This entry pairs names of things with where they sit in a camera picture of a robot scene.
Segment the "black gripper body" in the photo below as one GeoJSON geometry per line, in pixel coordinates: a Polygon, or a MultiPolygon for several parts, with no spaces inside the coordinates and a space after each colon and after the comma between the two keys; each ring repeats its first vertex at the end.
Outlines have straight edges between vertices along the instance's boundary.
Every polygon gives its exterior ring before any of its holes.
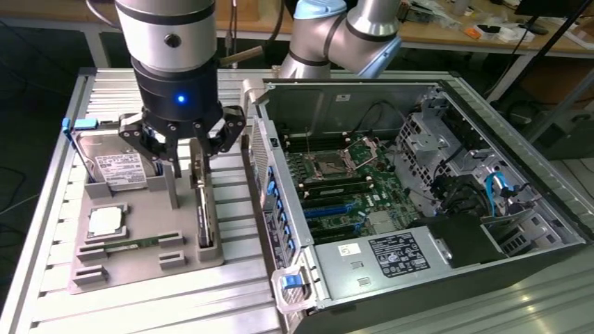
{"type": "Polygon", "coordinates": [[[144,123],[165,138],[195,137],[195,123],[210,131],[222,119],[218,99],[218,59],[192,70],[164,72],[131,59],[144,107],[144,123]]]}

